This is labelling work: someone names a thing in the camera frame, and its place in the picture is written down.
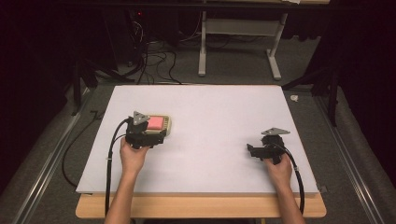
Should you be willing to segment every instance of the black clamp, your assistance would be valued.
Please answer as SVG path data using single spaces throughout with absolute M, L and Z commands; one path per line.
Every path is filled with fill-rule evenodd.
M 146 133 L 149 126 L 149 116 L 134 112 L 133 117 L 128 119 L 128 128 L 126 129 L 125 140 L 133 148 L 153 147 L 163 143 L 166 136 L 166 130 L 159 133 Z
M 251 157 L 263 159 L 273 159 L 273 164 L 280 163 L 280 156 L 285 153 L 285 144 L 283 143 L 280 134 L 290 133 L 289 131 L 272 128 L 262 132 L 265 136 L 262 138 L 263 147 L 253 147 L 247 144 L 247 150 Z

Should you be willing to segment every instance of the white board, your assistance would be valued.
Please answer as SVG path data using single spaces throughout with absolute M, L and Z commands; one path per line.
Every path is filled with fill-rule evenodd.
M 134 192 L 274 193 L 265 165 L 250 157 L 247 144 L 262 145 L 262 131 L 276 127 L 304 181 L 318 192 L 283 91 L 278 86 L 118 86 L 113 91 L 92 146 L 79 193 L 106 191 L 106 157 L 117 126 L 134 111 L 172 120 L 162 145 L 148 151 Z M 126 124 L 119 135 L 124 134 Z M 113 147 L 111 191 L 120 180 L 120 141 Z M 299 192 L 295 174 L 291 187 Z

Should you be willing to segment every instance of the white metal frame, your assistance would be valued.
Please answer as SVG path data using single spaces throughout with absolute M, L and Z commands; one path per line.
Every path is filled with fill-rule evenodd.
M 271 49 L 266 50 L 267 58 L 271 66 L 274 79 L 280 80 L 282 77 L 276 63 L 275 54 L 287 17 L 288 14 L 284 13 L 281 16 L 280 21 L 208 19 L 206 17 L 206 11 L 203 11 L 198 76 L 204 77 L 206 75 L 206 34 L 267 35 L 274 37 L 274 45 Z

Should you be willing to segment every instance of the gray triangular piece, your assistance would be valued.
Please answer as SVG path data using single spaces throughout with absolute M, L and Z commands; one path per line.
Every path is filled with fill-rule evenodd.
M 146 116 L 146 115 L 141 114 L 137 111 L 134 111 L 134 125 L 141 124 L 148 120 L 149 120 L 149 116 Z
M 286 130 L 278 129 L 278 128 L 272 128 L 272 129 L 268 129 L 265 132 L 262 132 L 262 134 L 265 134 L 265 135 L 277 135 L 277 134 L 284 134 L 284 133 L 290 133 L 290 132 L 286 131 Z

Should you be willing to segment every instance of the pink block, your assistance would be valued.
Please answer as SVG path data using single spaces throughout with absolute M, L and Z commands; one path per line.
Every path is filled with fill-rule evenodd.
M 163 128 L 163 117 L 150 117 L 148 130 L 161 130 Z

